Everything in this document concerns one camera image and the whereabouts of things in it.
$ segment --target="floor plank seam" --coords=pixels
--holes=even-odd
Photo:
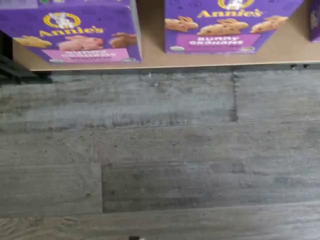
[[[233,109],[232,109],[232,116],[231,116],[231,122],[238,122],[238,106],[237,106],[237,86],[236,86],[236,76],[235,76],[235,70],[232,69],[232,75],[231,75],[231,81],[233,83]]]

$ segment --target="cardboard box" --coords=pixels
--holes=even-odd
[[[165,51],[256,53],[302,3],[303,0],[166,0]]]
[[[310,41],[320,43],[320,0],[313,0],[309,9]]]
[[[0,29],[55,64],[141,61],[135,0],[6,0]]]

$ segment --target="purple cereal box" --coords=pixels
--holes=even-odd
[[[142,60],[135,0],[1,0],[0,29],[52,64]]]
[[[303,0],[165,0],[165,51],[253,54]]]
[[[320,0],[313,0],[309,9],[310,41],[320,43]]]

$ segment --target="pink label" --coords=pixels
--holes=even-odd
[[[253,45],[260,34],[241,34],[226,36],[198,36],[179,34],[177,46],[187,52],[216,53],[216,52],[252,52]]]
[[[43,52],[51,58],[52,63],[106,63],[121,62],[129,58],[126,48],[91,51],[43,50]]]

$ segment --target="vinyl plank flooring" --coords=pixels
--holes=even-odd
[[[102,212],[100,164],[2,166],[0,183],[2,218]]]
[[[234,76],[240,122],[320,120],[319,70],[244,70]]]
[[[318,202],[0,219],[1,240],[318,240]]]
[[[93,132],[0,134],[0,167],[98,163]]]
[[[320,123],[235,123],[99,131],[103,210],[320,200]]]
[[[5,85],[0,132],[225,123],[234,120],[231,72],[84,75]]]

